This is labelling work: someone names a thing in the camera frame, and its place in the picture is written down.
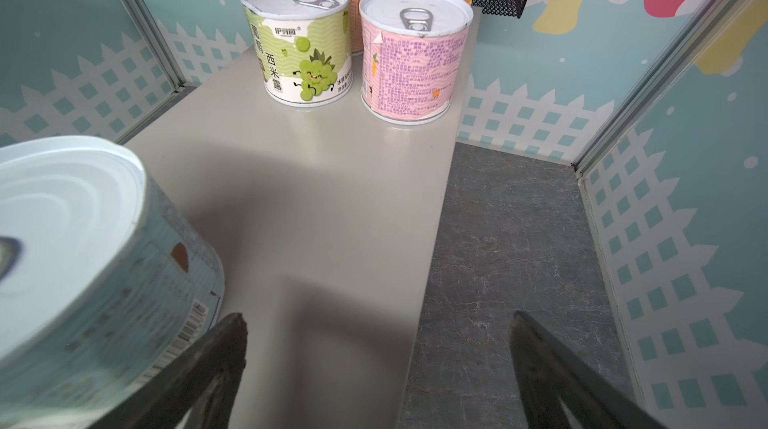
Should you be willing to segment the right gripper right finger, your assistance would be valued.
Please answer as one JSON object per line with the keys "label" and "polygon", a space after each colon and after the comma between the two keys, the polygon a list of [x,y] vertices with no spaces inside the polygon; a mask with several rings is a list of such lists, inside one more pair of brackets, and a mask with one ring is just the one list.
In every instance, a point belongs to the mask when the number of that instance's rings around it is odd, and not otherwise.
{"label": "right gripper right finger", "polygon": [[614,388],[524,311],[510,324],[509,347],[530,428],[660,428],[656,419]]}

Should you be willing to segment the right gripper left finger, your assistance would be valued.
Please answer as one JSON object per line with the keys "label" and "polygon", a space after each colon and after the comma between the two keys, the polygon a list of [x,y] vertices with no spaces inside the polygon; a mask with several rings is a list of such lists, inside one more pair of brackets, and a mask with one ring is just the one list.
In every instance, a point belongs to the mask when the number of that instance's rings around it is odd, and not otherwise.
{"label": "right gripper left finger", "polygon": [[226,428],[246,366],[240,313],[210,331],[93,428]]}

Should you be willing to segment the green label can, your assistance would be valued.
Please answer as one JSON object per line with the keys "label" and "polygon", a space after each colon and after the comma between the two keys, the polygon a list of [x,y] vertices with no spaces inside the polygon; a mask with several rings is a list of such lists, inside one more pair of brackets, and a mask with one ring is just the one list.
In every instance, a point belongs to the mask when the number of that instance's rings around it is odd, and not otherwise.
{"label": "green label can", "polygon": [[341,99],[351,89],[350,0],[240,0],[267,93],[293,107]]}

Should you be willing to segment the pink front can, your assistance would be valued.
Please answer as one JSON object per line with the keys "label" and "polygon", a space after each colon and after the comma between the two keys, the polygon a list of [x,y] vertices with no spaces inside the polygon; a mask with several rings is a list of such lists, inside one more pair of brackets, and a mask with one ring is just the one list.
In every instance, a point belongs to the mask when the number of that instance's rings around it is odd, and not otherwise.
{"label": "pink front can", "polygon": [[450,106],[473,11],[463,0],[361,0],[361,98],[376,117],[421,125]]}

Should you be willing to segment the beige metal cabinet counter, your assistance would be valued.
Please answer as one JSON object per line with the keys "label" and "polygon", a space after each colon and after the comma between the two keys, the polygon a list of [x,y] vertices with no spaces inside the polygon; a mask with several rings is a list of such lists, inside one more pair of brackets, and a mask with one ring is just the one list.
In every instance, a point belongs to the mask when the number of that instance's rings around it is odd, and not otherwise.
{"label": "beige metal cabinet counter", "polygon": [[129,140],[246,321],[232,427],[397,425],[477,33],[430,123],[385,122],[358,87],[282,105],[248,51]]}

